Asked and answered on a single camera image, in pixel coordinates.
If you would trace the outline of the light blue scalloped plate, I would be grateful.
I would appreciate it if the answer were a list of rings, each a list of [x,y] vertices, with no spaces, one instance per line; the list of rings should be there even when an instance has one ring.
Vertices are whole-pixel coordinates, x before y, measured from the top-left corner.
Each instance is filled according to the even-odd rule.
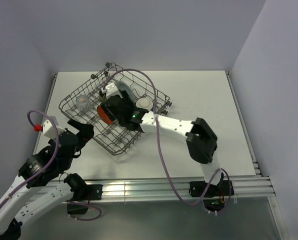
[[[136,102],[135,96],[134,96],[131,88],[126,83],[119,80],[119,81],[115,82],[115,86],[117,87],[117,89],[119,91],[125,91],[133,103]]]

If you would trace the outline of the orange round plate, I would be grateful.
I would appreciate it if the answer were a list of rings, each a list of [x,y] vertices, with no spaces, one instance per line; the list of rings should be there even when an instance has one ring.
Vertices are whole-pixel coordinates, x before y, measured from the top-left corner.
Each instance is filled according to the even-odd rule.
[[[100,119],[107,125],[111,125],[113,123],[113,121],[109,118],[109,116],[105,113],[105,111],[100,105],[97,107],[97,113]]]

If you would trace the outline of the clear drinking glass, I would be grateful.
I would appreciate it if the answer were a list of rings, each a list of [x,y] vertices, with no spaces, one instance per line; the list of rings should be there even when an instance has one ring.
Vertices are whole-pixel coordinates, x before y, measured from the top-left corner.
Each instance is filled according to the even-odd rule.
[[[86,95],[79,95],[76,97],[76,106],[79,112],[85,113],[91,107],[91,102]]]

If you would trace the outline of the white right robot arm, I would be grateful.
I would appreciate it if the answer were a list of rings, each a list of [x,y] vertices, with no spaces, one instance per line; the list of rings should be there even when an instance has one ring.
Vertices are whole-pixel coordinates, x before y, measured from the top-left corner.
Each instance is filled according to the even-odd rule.
[[[134,103],[126,91],[107,98],[97,107],[97,112],[108,125],[117,121],[129,131],[156,133],[160,154],[160,135],[185,143],[189,156],[201,165],[206,191],[216,195],[222,190],[224,176],[214,157],[218,138],[204,119],[180,120],[155,114],[148,106]]]

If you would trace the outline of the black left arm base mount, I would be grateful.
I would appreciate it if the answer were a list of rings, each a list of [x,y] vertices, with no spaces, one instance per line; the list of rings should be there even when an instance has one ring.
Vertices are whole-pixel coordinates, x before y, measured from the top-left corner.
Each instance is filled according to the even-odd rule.
[[[90,210],[91,201],[99,201],[102,198],[102,184],[87,184],[74,191],[73,197],[67,203],[67,213],[71,217],[83,216]]]

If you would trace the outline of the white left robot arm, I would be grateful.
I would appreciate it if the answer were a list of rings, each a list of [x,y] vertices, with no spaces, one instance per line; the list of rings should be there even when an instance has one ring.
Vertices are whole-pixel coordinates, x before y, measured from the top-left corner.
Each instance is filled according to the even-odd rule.
[[[28,200],[51,180],[64,174],[73,159],[94,136],[94,128],[70,119],[68,124],[77,134],[61,128],[53,120],[34,125],[34,130],[49,138],[48,145],[30,156],[20,168],[8,191],[0,199],[0,240],[17,240],[21,229],[56,205],[71,199],[80,200],[87,193],[87,184],[72,173],[53,191],[28,204]]]

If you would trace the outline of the teal bowl cream inside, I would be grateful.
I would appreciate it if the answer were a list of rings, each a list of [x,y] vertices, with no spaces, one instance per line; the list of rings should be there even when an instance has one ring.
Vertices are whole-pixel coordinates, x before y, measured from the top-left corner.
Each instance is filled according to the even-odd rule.
[[[153,101],[149,97],[142,97],[136,101],[136,107],[150,111],[153,109]]]

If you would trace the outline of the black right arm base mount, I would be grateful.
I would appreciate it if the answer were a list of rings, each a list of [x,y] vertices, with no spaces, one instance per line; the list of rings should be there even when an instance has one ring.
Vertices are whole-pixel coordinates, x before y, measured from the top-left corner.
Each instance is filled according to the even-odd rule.
[[[204,181],[191,181],[189,183],[189,195],[193,198],[201,197],[205,192],[207,183]],[[210,185],[203,197],[203,204],[207,212],[218,214],[231,201],[234,196],[233,183],[231,180],[224,180],[220,186]]]

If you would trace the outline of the brown bowl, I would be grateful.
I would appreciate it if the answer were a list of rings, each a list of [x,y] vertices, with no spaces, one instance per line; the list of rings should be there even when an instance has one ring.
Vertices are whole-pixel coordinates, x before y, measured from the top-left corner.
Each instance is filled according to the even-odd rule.
[[[99,99],[101,102],[105,102],[106,101],[106,90],[105,89],[100,89],[99,91]]]

